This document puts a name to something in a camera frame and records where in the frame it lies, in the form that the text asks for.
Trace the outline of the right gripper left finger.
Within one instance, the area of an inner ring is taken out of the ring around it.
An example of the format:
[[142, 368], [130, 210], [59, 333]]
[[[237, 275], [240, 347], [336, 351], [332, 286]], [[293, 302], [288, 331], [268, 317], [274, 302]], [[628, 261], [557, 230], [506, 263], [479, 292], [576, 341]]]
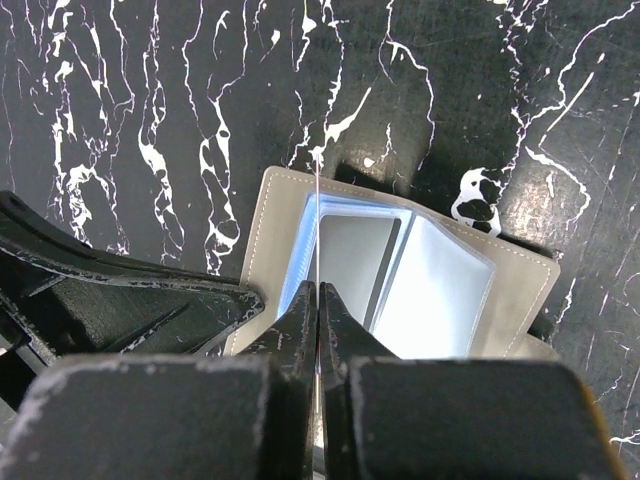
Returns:
[[235, 356], [76, 355], [39, 374], [5, 479], [309, 479], [317, 292]]

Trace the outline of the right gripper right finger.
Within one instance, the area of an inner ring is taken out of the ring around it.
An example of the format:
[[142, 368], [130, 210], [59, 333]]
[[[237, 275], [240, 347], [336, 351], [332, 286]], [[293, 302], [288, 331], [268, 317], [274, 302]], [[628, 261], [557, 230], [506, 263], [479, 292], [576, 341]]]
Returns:
[[402, 360], [318, 297], [330, 479], [623, 479], [584, 383], [529, 360]]

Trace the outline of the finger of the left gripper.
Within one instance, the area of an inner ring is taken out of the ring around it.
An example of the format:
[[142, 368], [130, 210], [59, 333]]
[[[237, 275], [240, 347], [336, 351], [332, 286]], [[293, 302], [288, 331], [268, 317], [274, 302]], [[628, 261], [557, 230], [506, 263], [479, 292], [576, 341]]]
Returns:
[[75, 354], [208, 354], [265, 308], [233, 279], [89, 247], [1, 194], [1, 399]]

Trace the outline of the thin silver credit card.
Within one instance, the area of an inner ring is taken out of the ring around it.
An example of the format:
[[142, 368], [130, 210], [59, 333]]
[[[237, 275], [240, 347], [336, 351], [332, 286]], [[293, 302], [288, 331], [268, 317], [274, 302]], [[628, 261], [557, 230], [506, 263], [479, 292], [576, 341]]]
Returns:
[[321, 361], [320, 361], [320, 340], [319, 340], [319, 328], [320, 328], [320, 202], [321, 202], [321, 193], [320, 193], [320, 160], [321, 154], [314, 152], [312, 153], [313, 159], [315, 161], [315, 194], [316, 194], [316, 238], [315, 238], [315, 292], [316, 292], [316, 310], [317, 310], [317, 325], [316, 325], [316, 350], [315, 350], [315, 367], [314, 367], [314, 415], [318, 415], [321, 413], [321, 382], [320, 382], [320, 374], [321, 374]]

